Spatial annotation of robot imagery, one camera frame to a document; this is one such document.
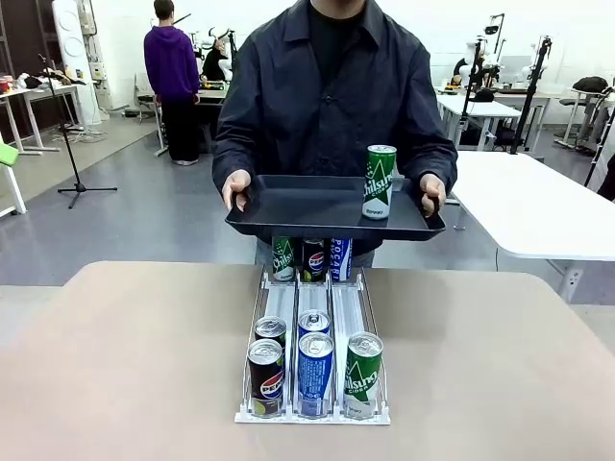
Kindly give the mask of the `person's right hand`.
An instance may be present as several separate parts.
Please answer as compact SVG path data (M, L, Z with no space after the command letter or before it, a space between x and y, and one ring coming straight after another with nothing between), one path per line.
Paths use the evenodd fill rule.
M222 187L222 199L228 211L234 207L240 211L244 210L248 202L246 190L251 184L250 174L243 170L236 170L226 178Z

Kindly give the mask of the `person's left hand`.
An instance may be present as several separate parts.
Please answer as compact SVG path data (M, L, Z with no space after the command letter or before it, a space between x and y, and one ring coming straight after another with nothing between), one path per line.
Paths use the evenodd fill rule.
M421 204L426 217L431 217L444 206L446 202L446 188L444 183L434 174L428 173L420 180L422 192Z

